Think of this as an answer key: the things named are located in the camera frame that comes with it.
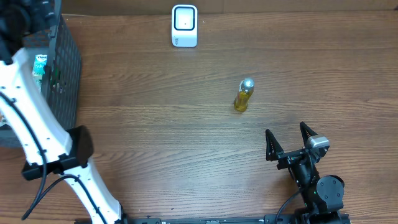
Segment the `yellow tea bottle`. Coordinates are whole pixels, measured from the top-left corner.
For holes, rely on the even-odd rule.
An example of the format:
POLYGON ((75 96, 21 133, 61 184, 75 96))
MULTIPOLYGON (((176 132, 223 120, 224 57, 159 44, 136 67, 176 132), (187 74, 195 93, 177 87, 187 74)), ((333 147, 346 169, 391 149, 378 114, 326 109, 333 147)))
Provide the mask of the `yellow tea bottle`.
POLYGON ((248 107, 248 102, 254 93, 254 80, 252 78, 245 78, 241 81, 238 88, 237 96, 234 100, 234 108, 237 111, 245 111, 248 107))

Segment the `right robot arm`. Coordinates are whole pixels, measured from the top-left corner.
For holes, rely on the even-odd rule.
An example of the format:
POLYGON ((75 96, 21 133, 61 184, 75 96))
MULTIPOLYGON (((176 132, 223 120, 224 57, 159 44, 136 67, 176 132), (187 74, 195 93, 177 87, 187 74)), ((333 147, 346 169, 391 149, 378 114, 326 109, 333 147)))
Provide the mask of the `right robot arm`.
POLYGON ((320 177, 315 164, 326 155, 329 139, 300 123, 303 147, 285 152, 270 129, 266 135, 266 160, 276 161, 279 170, 287 169, 298 187, 275 215, 265 215, 265 223, 350 223, 342 215, 345 183, 337 175, 320 177))

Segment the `teal Kleenex tissue pack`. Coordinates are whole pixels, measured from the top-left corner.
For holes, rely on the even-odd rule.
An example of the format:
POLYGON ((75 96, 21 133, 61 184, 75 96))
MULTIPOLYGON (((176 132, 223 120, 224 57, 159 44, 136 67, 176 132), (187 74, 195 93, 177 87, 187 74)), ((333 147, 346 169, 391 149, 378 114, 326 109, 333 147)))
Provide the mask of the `teal Kleenex tissue pack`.
POLYGON ((32 69, 32 76, 34 78, 37 88, 41 90, 42 79, 45 74, 45 66, 47 65, 47 55, 38 54, 35 56, 34 65, 32 69))

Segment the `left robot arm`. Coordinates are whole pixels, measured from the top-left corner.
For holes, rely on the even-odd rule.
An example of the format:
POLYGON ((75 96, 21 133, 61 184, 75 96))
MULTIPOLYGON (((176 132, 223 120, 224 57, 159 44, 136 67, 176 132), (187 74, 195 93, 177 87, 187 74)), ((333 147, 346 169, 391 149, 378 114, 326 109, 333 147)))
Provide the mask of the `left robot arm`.
POLYGON ((1 141, 17 139, 22 175, 40 179, 36 206, 50 191, 51 173, 66 182, 91 223, 126 223, 93 159, 93 141, 76 126, 81 56, 60 1, 1 2, 1 141))

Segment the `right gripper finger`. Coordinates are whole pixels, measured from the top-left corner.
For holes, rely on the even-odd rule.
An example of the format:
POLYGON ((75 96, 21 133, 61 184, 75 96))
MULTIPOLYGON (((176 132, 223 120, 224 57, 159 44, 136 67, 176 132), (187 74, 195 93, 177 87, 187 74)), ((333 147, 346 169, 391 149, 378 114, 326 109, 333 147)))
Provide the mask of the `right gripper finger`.
POLYGON ((276 161, 283 155, 284 150, 276 140, 270 129, 266 130, 266 160, 276 161))
POLYGON ((300 131, 302 134, 302 139, 303 139, 303 143, 304 146, 307 145, 307 141, 310 137, 312 136, 316 136, 317 133, 315 131, 313 131, 305 122, 300 122, 300 131))

